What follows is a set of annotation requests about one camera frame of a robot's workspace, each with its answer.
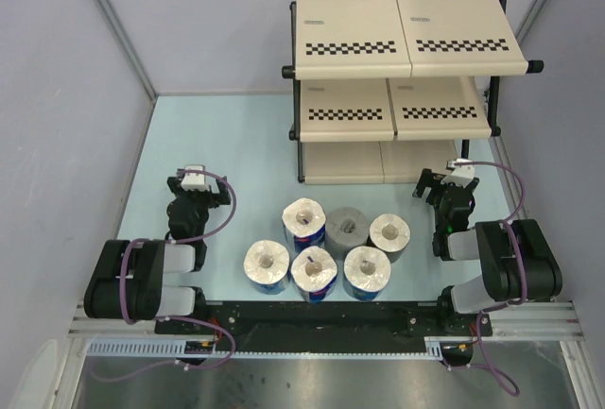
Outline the dark green paper roll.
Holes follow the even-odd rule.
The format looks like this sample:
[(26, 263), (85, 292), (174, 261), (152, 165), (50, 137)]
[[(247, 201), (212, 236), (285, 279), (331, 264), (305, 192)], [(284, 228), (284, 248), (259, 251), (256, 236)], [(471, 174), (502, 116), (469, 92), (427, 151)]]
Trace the dark green paper roll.
[(396, 263), (410, 241), (410, 227), (394, 213), (383, 213), (370, 224), (368, 245), (382, 250), (389, 261)]

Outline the light blue paper roll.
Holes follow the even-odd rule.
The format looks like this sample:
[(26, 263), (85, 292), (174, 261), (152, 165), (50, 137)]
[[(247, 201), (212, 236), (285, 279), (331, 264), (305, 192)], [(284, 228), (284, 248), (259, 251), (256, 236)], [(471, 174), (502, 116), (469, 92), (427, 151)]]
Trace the light blue paper roll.
[(378, 248), (360, 246), (348, 252), (344, 260), (344, 287), (359, 301), (373, 301), (386, 288), (391, 275), (391, 263)]
[(255, 288), (276, 295), (287, 287), (290, 255), (287, 248), (270, 240), (257, 241), (247, 251), (243, 268)]

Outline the grey paper roll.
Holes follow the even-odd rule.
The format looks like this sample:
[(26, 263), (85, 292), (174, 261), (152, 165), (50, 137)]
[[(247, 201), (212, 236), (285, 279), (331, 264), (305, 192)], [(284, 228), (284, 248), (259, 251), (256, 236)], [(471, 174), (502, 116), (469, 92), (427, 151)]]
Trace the grey paper roll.
[(349, 251), (364, 246), (370, 234), (370, 221), (361, 211), (341, 207), (326, 217), (324, 245), (335, 260), (344, 260)]

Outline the Tempo dark blue paper roll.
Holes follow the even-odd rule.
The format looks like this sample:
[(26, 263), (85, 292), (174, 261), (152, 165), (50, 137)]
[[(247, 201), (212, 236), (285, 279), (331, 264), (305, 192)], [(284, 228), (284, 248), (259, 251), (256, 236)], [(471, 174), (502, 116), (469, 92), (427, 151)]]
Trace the Tempo dark blue paper roll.
[(283, 210), (282, 223), (285, 241), (296, 254), (323, 245), (326, 215), (317, 201), (303, 197), (292, 202)]

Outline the dark blue paper roll front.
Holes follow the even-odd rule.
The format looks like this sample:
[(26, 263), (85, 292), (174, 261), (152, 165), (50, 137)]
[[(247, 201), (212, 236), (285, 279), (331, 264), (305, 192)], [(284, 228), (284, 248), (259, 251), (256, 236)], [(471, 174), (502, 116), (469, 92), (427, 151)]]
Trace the dark blue paper roll front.
[(338, 268), (325, 249), (312, 246), (293, 260), (290, 274), (302, 299), (308, 303), (319, 303), (333, 291)]

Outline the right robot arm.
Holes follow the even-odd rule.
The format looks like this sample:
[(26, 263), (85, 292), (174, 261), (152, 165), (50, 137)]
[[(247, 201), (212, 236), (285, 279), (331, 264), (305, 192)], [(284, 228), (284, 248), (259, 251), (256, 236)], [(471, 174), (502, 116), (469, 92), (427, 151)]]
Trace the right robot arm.
[(437, 299), (436, 322), (447, 335), (464, 335), (485, 308), (548, 300), (562, 291), (562, 271), (533, 219), (469, 223), (479, 178), (422, 170), (413, 195), (433, 208), (433, 255), (444, 262), (477, 261), (480, 274), (445, 287)]

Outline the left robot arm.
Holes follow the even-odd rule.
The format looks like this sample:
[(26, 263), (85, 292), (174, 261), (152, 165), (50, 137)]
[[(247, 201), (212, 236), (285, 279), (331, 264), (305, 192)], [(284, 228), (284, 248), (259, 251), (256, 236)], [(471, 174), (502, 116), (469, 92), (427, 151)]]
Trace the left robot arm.
[(200, 332), (207, 326), (209, 311), (198, 303), (201, 290), (167, 285), (164, 277), (202, 269), (205, 240), (226, 227), (221, 224), (207, 231), (210, 211), (235, 207), (234, 190), (225, 177), (204, 166), (186, 166), (166, 183), (174, 197), (166, 207), (166, 235), (163, 239), (106, 241), (83, 298), (88, 317), (134, 324), (175, 315), (187, 332)]

